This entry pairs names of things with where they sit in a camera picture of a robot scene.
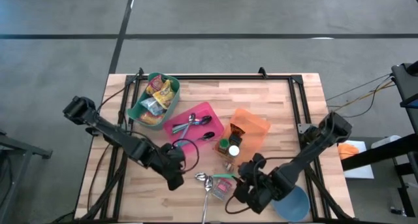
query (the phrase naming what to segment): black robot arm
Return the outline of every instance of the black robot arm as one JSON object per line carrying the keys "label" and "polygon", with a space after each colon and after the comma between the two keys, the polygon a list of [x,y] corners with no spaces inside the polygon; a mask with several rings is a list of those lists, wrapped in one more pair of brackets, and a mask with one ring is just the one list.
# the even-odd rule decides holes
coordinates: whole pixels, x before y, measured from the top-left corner
{"label": "black robot arm", "polygon": [[259,168],[264,168],[268,159],[259,153],[256,153],[250,162],[242,163],[238,169],[240,178],[237,179],[234,196],[240,202],[246,202],[254,212],[260,214],[272,199],[281,200],[295,188],[300,172],[309,168],[310,163],[316,157],[329,146],[345,141],[350,134],[351,125],[337,113],[331,112],[319,124],[319,127],[310,126],[300,136],[300,141],[305,147],[289,163],[274,168],[269,174],[259,170]]}
{"label": "black robot arm", "polygon": [[171,191],[184,183],[181,162],[185,160],[185,156],[180,148],[169,143],[158,147],[147,138],[128,135],[122,128],[100,117],[94,102],[86,97],[74,97],[63,113],[75,124],[86,124],[101,132],[107,142],[122,147],[128,158],[139,165],[151,167],[167,180]]}

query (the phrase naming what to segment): blue cup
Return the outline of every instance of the blue cup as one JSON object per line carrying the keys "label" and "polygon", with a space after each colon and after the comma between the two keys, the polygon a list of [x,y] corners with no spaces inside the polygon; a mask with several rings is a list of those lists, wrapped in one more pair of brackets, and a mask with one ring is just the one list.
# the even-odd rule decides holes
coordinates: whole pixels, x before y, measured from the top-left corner
{"label": "blue cup", "polygon": [[296,186],[284,199],[272,201],[276,213],[288,221],[301,221],[309,213],[309,198],[306,192]]}

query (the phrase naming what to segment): gray floor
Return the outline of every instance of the gray floor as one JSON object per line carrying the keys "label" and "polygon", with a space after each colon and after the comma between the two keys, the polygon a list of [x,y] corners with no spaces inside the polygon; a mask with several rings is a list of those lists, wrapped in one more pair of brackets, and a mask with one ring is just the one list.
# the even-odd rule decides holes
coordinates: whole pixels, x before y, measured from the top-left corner
{"label": "gray floor", "polygon": [[[118,33],[127,0],[0,0],[0,34]],[[135,0],[127,33],[418,33],[415,0]],[[61,111],[74,95],[100,101],[115,40],[0,40],[0,128],[53,149],[34,159],[11,223],[44,223],[71,211],[91,138]],[[418,59],[418,39],[126,40],[117,73],[319,72],[326,97]],[[343,104],[375,82],[333,99]],[[408,135],[396,88],[350,119],[354,136]],[[370,99],[341,110],[367,109]],[[367,199],[365,181],[349,181],[356,216],[405,223],[387,213],[387,197]],[[370,212],[362,209],[371,207]]]}

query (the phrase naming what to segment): pink tray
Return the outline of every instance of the pink tray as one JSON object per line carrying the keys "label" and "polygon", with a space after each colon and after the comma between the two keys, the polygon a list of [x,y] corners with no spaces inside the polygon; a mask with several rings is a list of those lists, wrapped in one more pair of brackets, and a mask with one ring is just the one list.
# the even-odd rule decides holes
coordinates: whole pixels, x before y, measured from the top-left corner
{"label": "pink tray", "polygon": [[[180,136],[182,135],[182,131],[173,135],[172,134],[172,126],[176,125],[176,124],[187,123],[189,121],[189,115],[191,113],[195,113],[197,119],[201,119],[203,116],[211,116],[212,120],[206,125],[191,125],[189,127],[189,130],[185,134],[184,138],[192,140],[196,144],[196,146],[199,147],[199,146],[202,146],[202,145],[206,144],[207,142],[205,142],[203,140],[197,140],[197,139],[201,138],[203,136],[203,134],[205,134],[207,132],[214,132],[215,133],[215,136],[213,138],[211,138],[209,141],[213,141],[213,140],[219,138],[220,136],[222,136],[223,126],[222,126],[219,118],[216,116],[216,114],[215,114],[214,110],[212,109],[212,107],[210,106],[210,104],[207,103],[207,102],[204,102],[204,103],[198,104],[197,106],[181,113],[178,116],[173,117],[172,119],[170,119],[170,120],[168,120],[164,123],[164,125],[163,125],[164,131],[169,136],[169,139],[170,139],[171,143],[173,143],[175,140],[179,139]],[[190,143],[182,146],[182,149],[183,149],[184,153],[195,151],[195,147]]]}

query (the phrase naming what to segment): metal spoon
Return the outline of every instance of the metal spoon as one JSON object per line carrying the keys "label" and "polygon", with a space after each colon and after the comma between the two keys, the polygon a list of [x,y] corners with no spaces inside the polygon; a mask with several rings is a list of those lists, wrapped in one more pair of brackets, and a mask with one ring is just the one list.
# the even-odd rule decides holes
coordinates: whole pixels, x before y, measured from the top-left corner
{"label": "metal spoon", "polygon": [[202,182],[204,182],[207,177],[208,175],[206,175],[204,172],[198,172],[195,174],[195,178]]}
{"label": "metal spoon", "polygon": [[[215,136],[214,132],[207,132],[207,133],[203,134],[203,136],[201,138],[196,139],[195,142],[198,141],[198,140],[203,140],[203,141],[209,140],[209,139],[213,138],[214,136]],[[184,145],[187,145],[189,143],[190,142],[188,142],[188,141],[179,142],[179,143],[177,143],[177,146],[184,146]]]}
{"label": "metal spoon", "polygon": [[[211,116],[203,116],[202,119],[195,119],[193,125],[206,125],[212,121]],[[172,126],[172,134],[176,134],[187,127],[188,123],[176,124]]]}
{"label": "metal spoon", "polygon": [[187,130],[189,130],[190,125],[193,124],[193,122],[195,121],[195,119],[196,119],[196,114],[195,113],[191,113],[190,116],[189,116],[189,124],[183,130],[183,133],[180,136],[180,138],[184,138],[185,134],[187,133]]}
{"label": "metal spoon", "polygon": [[204,224],[204,220],[206,219],[206,209],[208,208],[208,196],[213,184],[214,179],[211,176],[206,177],[204,181],[204,189],[206,190],[206,196],[204,197],[202,224]]}

